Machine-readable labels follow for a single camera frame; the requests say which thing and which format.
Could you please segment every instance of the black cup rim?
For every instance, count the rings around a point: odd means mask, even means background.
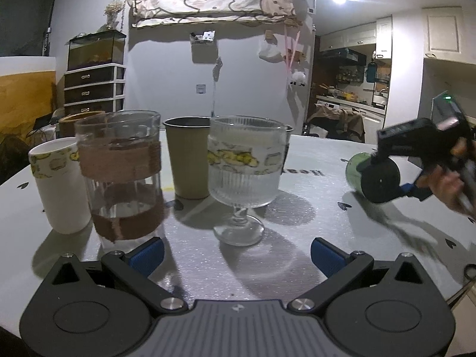
[[[187,120],[203,120],[206,125],[186,125]],[[210,127],[209,116],[180,116],[177,118],[170,118],[164,121],[164,125],[167,127],[184,127],[186,129],[207,129]]]

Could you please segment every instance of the range hood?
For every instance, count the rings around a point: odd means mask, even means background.
[[[319,52],[317,54],[317,59],[335,60],[339,65],[367,65],[367,56],[348,48],[338,48]]]

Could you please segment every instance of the black curtain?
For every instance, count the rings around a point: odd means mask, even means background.
[[[54,0],[0,0],[0,57],[41,56]]]

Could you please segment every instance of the table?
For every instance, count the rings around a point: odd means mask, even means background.
[[[165,133],[160,137],[161,183],[170,201]],[[278,197],[254,210],[267,229],[253,247],[234,248],[215,238],[211,228],[230,211],[227,206],[212,198],[181,200],[182,210],[168,210],[166,259],[150,278],[188,303],[196,298],[287,303],[325,279],[309,254],[312,240],[321,236],[346,252],[364,250],[378,260],[413,252],[449,299],[467,284],[463,268],[476,260],[476,227],[434,196],[423,203],[402,198],[376,206],[354,194],[344,177],[345,160],[373,148],[292,136]],[[419,168],[394,160],[402,182],[413,182]],[[69,236],[51,231],[29,167],[0,186],[0,199],[0,326],[19,336],[21,314],[58,256],[74,252],[96,260],[102,251],[94,229]]]

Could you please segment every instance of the fish tank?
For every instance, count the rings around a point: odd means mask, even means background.
[[[124,62],[126,35],[115,29],[70,40],[68,71]]]

